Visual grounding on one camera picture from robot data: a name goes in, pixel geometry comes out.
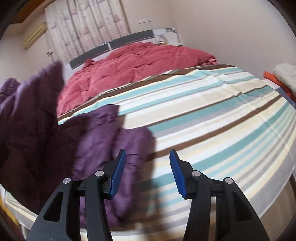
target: wall-mounted air conditioner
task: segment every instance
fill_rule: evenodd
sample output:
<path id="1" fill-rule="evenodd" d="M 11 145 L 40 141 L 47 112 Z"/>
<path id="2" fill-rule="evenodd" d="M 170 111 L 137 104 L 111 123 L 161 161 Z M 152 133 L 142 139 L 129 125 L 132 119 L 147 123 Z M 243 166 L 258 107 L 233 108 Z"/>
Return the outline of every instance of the wall-mounted air conditioner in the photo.
<path id="1" fill-rule="evenodd" d="M 24 47 L 28 50 L 47 30 L 47 24 L 43 22 L 24 42 Z"/>

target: electrical outlet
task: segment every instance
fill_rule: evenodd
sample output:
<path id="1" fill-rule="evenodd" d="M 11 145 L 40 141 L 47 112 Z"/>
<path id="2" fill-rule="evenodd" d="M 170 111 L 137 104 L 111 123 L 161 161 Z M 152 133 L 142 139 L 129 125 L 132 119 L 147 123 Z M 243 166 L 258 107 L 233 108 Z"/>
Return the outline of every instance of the electrical outlet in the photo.
<path id="1" fill-rule="evenodd" d="M 150 22 L 149 18 L 144 18 L 139 20 L 139 23 L 149 23 L 149 22 Z"/>

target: red comforter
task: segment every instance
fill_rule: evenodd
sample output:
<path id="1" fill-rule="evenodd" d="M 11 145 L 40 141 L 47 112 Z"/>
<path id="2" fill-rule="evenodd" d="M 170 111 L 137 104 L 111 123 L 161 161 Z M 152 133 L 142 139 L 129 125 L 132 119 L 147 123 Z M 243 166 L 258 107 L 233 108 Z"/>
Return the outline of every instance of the red comforter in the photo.
<path id="1" fill-rule="evenodd" d="M 217 64 L 213 55 L 188 47 L 133 43 L 105 59 L 87 60 L 74 73 L 58 100 L 58 116 L 82 105 L 99 93 L 173 69 Z"/>

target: headboard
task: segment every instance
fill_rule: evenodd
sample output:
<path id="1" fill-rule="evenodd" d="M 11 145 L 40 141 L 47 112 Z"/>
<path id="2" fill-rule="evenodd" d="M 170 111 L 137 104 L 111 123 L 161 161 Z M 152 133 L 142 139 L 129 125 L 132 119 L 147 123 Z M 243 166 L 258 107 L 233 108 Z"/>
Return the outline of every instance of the headboard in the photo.
<path id="1" fill-rule="evenodd" d="M 149 39 L 154 39 L 154 38 L 155 37 L 153 34 L 153 30 L 146 30 L 146 31 L 142 31 L 134 34 L 129 34 L 118 39 L 114 39 L 111 42 L 95 47 L 87 51 L 86 53 L 79 55 L 75 59 L 71 60 L 70 61 L 71 69 L 75 69 L 78 66 L 84 64 L 84 62 L 87 59 L 93 59 L 95 57 L 108 53 L 109 51 L 112 51 L 124 45 L 135 43 L 135 42 L 141 42 Z"/>

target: white folded blanket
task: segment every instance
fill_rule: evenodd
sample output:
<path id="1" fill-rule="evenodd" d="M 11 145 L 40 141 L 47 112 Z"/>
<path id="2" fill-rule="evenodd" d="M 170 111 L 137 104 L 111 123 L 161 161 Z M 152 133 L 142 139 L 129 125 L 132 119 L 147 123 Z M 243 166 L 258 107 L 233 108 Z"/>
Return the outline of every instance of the white folded blanket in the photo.
<path id="1" fill-rule="evenodd" d="M 289 87 L 296 96 L 296 66 L 279 64 L 274 68 L 274 76 Z"/>

